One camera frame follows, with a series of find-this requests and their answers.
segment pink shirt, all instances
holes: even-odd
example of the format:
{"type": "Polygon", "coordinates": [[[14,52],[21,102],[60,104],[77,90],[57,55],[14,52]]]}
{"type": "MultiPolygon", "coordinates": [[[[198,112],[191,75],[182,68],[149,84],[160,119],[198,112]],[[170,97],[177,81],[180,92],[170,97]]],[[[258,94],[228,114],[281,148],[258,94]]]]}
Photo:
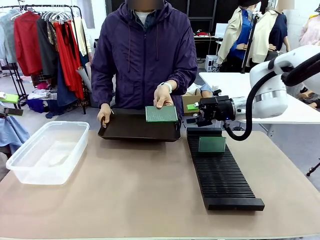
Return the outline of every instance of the pink shirt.
{"type": "Polygon", "coordinates": [[[299,38],[300,46],[320,45],[320,15],[308,20],[299,38]]]}

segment brown table top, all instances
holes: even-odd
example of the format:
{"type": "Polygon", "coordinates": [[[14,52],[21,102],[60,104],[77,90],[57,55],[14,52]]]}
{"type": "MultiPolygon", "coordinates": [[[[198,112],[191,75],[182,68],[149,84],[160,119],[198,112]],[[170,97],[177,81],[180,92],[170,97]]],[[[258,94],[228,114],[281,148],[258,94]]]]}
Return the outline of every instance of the brown table top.
{"type": "Polygon", "coordinates": [[[89,133],[65,185],[0,182],[0,237],[268,239],[320,234],[320,193],[263,133],[227,144],[262,212],[205,209],[187,139],[129,143],[89,133]]]}

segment jacket zipper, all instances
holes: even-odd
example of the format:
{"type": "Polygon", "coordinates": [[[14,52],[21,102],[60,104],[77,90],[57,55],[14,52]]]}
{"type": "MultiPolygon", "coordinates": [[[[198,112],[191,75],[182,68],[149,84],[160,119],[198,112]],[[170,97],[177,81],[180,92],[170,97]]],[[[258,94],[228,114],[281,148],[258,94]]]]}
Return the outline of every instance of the jacket zipper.
{"type": "Polygon", "coordinates": [[[142,97],[143,97],[143,106],[146,106],[146,96],[145,96],[145,78],[146,78],[146,39],[147,39],[147,33],[144,33],[144,39],[143,39],[143,54],[144,54],[144,59],[143,59],[143,78],[142,78],[142,97]]]}

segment jacket hood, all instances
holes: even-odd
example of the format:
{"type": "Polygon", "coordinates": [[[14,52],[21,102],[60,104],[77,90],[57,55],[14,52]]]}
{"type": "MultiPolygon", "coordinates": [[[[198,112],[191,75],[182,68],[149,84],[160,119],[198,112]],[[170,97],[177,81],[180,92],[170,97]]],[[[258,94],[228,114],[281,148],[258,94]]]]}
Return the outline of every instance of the jacket hood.
{"type": "MultiPolygon", "coordinates": [[[[164,20],[174,9],[172,5],[166,0],[163,0],[163,3],[163,8],[157,10],[156,22],[164,20]]],[[[129,22],[133,18],[131,9],[128,9],[128,0],[125,0],[125,2],[120,5],[120,7],[117,9],[117,14],[119,14],[119,16],[122,19],[125,19],[127,22],[129,22]]]]}

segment navy shirt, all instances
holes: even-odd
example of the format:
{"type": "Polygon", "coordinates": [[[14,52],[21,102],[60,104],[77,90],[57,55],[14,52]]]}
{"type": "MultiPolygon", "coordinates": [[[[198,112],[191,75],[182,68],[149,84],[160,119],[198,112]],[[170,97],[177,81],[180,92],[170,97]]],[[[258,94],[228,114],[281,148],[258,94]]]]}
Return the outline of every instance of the navy shirt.
{"type": "Polygon", "coordinates": [[[241,28],[241,33],[239,35],[239,38],[237,41],[234,43],[234,45],[231,47],[229,56],[231,57],[237,57],[239,59],[244,59],[245,58],[245,50],[238,50],[237,45],[239,44],[248,44],[249,37],[250,37],[250,32],[253,27],[253,23],[249,20],[248,18],[248,12],[245,9],[242,10],[242,28],[241,28]]]}
{"type": "Polygon", "coordinates": [[[269,44],[276,47],[276,51],[280,51],[284,43],[285,37],[288,36],[287,17],[283,13],[278,13],[274,26],[270,32],[269,44]]]}

